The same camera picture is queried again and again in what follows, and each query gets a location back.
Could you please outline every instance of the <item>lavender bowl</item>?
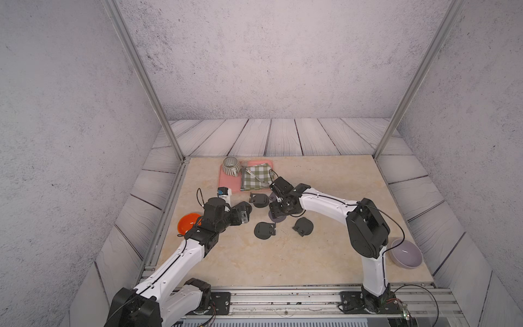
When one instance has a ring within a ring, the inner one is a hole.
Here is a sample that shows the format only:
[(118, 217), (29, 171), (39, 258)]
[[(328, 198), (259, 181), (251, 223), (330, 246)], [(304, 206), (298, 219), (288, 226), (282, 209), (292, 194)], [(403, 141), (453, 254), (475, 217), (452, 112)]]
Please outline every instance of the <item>lavender bowl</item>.
[[(390, 247), (394, 247), (401, 242), (401, 239), (392, 241)], [(405, 269), (415, 269), (422, 265), (423, 254), (416, 244), (407, 240), (403, 241), (400, 246), (389, 251), (392, 261), (399, 267)]]

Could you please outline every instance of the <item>white robotic arm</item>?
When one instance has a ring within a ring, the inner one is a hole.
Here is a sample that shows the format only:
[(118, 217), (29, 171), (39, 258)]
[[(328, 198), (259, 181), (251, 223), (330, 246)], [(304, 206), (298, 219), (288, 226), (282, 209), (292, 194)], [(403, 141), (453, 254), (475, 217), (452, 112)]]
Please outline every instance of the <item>white robotic arm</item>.
[[(333, 197), (318, 191), (315, 188), (308, 188), (300, 197), (300, 205), (304, 210), (315, 211), (342, 223), (347, 227), (347, 217), (349, 213), (358, 208), (358, 204), (353, 200), (345, 200)], [(377, 258), (361, 257), (363, 264), (363, 287), (373, 295), (379, 297), (386, 291), (388, 284), (383, 252), (386, 245), (382, 246)]]
[[(374, 203), (369, 199), (333, 197), (305, 184), (293, 187), (281, 177), (270, 188), (277, 198), (270, 204), (273, 217), (309, 210), (347, 227), (353, 248), (362, 256), (365, 309), (379, 312), (390, 291), (383, 258), (390, 229)], [(180, 247), (154, 274), (133, 290), (122, 288), (115, 295), (105, 327), (170, 327), (188, 312), (208, 309), (210, 285), (203, 281), (193, 278), (180, 291), (172, 296), (171, 293), (214, 247), (225, 228), (248, 222), (252, 210), (248, 203), (231, 207), (230, 191), (226, 188), (219, 188), (218, 196), (205, 203), (201, 224), (194, 224)]]

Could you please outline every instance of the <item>gray textured wall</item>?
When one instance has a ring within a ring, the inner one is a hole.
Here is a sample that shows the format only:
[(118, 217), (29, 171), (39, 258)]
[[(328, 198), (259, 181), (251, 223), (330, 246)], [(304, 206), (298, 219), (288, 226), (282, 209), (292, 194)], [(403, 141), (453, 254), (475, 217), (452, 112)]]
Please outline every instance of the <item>gray textured wall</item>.
[(169, 119), (390, 117), (450, 0), (119, 0)]
[(0, 3), (0, 325), (56, 326), (160, 128), (100, 0)]
[(523, 308), (523, 2), (469, 1), (400, 132)]

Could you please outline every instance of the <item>plaid napkin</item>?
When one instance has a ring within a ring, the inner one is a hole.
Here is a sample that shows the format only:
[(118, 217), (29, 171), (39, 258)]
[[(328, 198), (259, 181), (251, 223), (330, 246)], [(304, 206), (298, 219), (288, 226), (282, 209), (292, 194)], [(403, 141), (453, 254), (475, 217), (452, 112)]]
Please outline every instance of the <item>plaid napkin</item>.
[[(261, 164), (261, 165), (255, 165), (251, 167), (247, 167), (248, 170), (250, 170), (254, 175), (256, 175), (261, 181), (266, 183), (271, 183), (269, 170), (271, 167), (269, 164)], [(261, 186), (261, 182), (252, 177), (246, 170), (243, 170), (242, 173), (242, 187), (240, 190), (242, 191), (254, 191), (259, 189), (264, 189)]]

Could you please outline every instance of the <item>black cable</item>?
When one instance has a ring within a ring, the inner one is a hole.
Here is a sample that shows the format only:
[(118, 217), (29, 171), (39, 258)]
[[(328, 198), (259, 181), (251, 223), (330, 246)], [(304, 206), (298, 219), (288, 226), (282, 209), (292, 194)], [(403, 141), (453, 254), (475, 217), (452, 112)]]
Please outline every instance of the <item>black cable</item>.
[(345, 311), (345, 310), (342, 310), (342, 309), (339, 308), (339, 307), (341, 307), (342, 305), (343, 305), (343, 303), (338, 304), (338, 310), (341, 311), (341, 312), (343, 312), (343, 313), (349, 313), (349, 312), (353, 312), (353, 311), (361, 310), (361, 309), (364, 309), (364, 308), (365, 308), (365, 307), (354, 308), (354, 309), (350, 309), (350, 310)]
[(272, 169), (269, 169), (269, 177), (270, 177), (270, 181), (274, 183), (274, 180), (272, 179), (272, 175), (270, 174), (270, 172), (273, 172), (277, 177), (280, 177), (280, 175), (278, 175), (275, 171), (273, 171)]
[(301, 214), (299, 214), (298, 216), (293, 216), (293, 215), (290, 215), (291, 217), (295, 217), (295, 218), (298, 218), (298, 217), (301, 217), (303, 216), (303, 214), (306, 212), (307, 210), (304, 210)]
[(432, 327), (434, 327), (434, 326), (436, 325), (436, 323), (438, 322), (438, 318), (439, 318), (439, 306), (438, 306), (438, 301), (436, 301), (436, 298), (434, 297), (434, 294), (432, 294), (432, 292), (429, 291), (428, 289), (426, 289), (425, 287), (420, 286), (420, 285), (416, 285), (416, 284), (405, 284), (405, 285), (403, 285), (403, 286), (400, 286), (400, 287), (398, 287), (398, 288), (394, 291), (394, 293), (396, 293), (398, 290), (404, 288), (405, 286), (416, 286), (416, 287), (422, 288), (422, 289), (426, 290), (426, 291), (430, 294), (430, 296), (432, 296), (432, 299), (434, 300), (434, 303), (436, 304), (436, 320), (435, 320), (434, 323), (432, 324)]
[[(343, 202), (343, 201), (341, 201), (341, 200), (339, 200), (339, 199), (336, 199), (336, 198), (333, 198), (333, 197), (330, 197), (330, 196), (326, 196), (326, 195), (314, 194), (314, 193), (302, 193), (302, 194), (310, 194), (310, 195), (315, 195), (315, 196), (321, 196), (321, 197), (324, 197), (324, 198), (328, 198), (328, 199), (331, 199), (331, 200), (335, 200), (335, 201), (341, 202), (341, 203), (343, 203), (345, 206), (351, 206), (351, 205), (348, 205), (348, 204), (346, 204), (345, 202)], [(372, 209), (375, 209), (375, 210), (381, 212), (381, 213), (384, 214), (385, 216), (389, 217), (390, 220), (394, 221), (394, 223), (395, 223), (395, 224), (396, 224), (396, 225), (401, 229), (401, 233), (403, 234), (403, 238), (401, 239), (401, 242), (398, 243), (397, 245), (391, 247), (390, 249), (386, 249), (385, 251), (383, 251), (383, 255), (381, 256), (381, 268), (383, 269), (383, 285), (385, 286), (385, 288), (387, 288), (387, 285), (385, 284), (385, 259), (384, 259), (384, 257), (385, 257), (385, 252), (397, 248), (398, 246), (400, 246), (400, 245), (403, 243), (403, 241), (405, 241), (405, 231), (404, 231), (403, 228), (400, 226), (400, 224), (398, 224), (397, 221), (395, 221), (394, 219), (392, 219), (391, 216), (387, 215), (386, 212), (384, 212), (384, 211), (382, 211), (382, 210), (380, 210), (380, 209), (378, 209), (378, 208), (376, 208), (376, 207), (373, 207), (373, 206), (370, 206), (370, 205), (364, 205), (364, 204), (361, 204), (361, 203), (359, 203), (359, 202), (356, 202), (356, 204), (355, 204), (354, 206), (356, 206), (356, 205), (357, 205), (357, 206), (365, 206), (365, 207), (367, 207), (367, 208), (372, 208)]]
[(216, 318), (216, 307), (214, 305), (214, 302), (211, 304), (212, 305), (212, 308), (214, 310), (214, 313), (212, 314), (212, 316), (209, 318), (209, 320), (207, 320), (206, 322), (204, 322), (203, 324), (199, 325), (199, 326), (207, 326), (207, 324), (209, 324), (209, 322), (211, 322), (212, 318)]
[(199, 187), (196, 190), (196, 201), (198, 201), (198, 204), (200, 205), (200, 207), (203, 208), (203, 204), (200, 203), (200, 199), (198, 198), (198, 191), (200, 191), (201, 201), (205, 204), (205, 200), (203, 199), (203, 194), (201, 193), (201, 188), (199, 188)]

